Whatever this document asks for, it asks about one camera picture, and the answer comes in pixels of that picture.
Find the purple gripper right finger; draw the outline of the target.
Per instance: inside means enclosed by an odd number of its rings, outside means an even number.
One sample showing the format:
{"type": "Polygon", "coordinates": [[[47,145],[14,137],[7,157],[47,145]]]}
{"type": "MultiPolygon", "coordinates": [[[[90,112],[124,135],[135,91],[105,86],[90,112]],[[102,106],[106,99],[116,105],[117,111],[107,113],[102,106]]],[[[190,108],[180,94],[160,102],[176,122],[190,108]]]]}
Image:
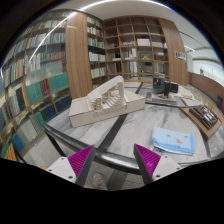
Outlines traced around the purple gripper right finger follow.
{"type": "Polygon", "coordinates": [[[160,156],[138,144],[134,145],[133,153],[145,185],[181,170],[181,166],[168,155],[160,156]]]}

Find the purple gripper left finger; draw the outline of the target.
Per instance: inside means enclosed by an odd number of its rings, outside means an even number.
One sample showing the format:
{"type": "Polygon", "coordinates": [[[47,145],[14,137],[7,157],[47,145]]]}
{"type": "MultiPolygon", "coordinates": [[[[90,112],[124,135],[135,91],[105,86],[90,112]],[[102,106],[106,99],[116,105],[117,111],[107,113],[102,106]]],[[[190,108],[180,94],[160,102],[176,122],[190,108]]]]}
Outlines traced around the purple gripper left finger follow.
{"type": "Polygon", "coordinates": [[[60,157],[47,171],[83,187],[94,157],[95,147],[91,145],[70,157],[60,157]]]}

